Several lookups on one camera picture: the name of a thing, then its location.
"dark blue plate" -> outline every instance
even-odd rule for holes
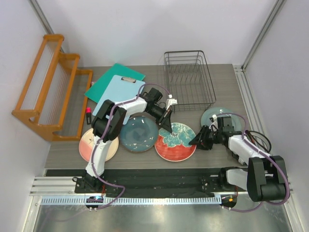
[[[132,152],[143,152],[155,145],[159,130],[155,122],[145,116],[133,117],[120,131],[121,144]]]

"white backdrop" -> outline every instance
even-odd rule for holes
[[[38,0],[83,66],[162,64],[166,51],[203,50],[242,64],[275,0]]]
[[[273,154],[285,159],[309,231],[309,2],[288,0],[247,69]]]
[[[0,230],[19,232],[34,176],[42,174],[50,144],[11,112],[45,31],[26,0],[2,0],[0,21]]]

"black wire dish rack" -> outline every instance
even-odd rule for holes
[[[164,62],[167,88],[178,100],[174,111],[206,110],[216,102],[203,51],[166,52]]]

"red plate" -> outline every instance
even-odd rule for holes
[[[194,131],[185,124],[172,123],[173,133],[169,133],[165,129],[159,130],[159,137],[155,143],[155,149],[159,156],[163,159],[179,162],[186,160],[193,155],[196,145],[189,145],[189,142],[194,139]]]

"clipboard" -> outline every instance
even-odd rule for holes
[[[123,102],[134,98],[140,87],[145,84],[144,81],[135,80],[129,77],[114,75],[104,91],[101,99],[95,107],[92,115],[97,115],[104,101],[109,99],[115,103]],[[124,124],[127,123],[130,116],[125,117]]]

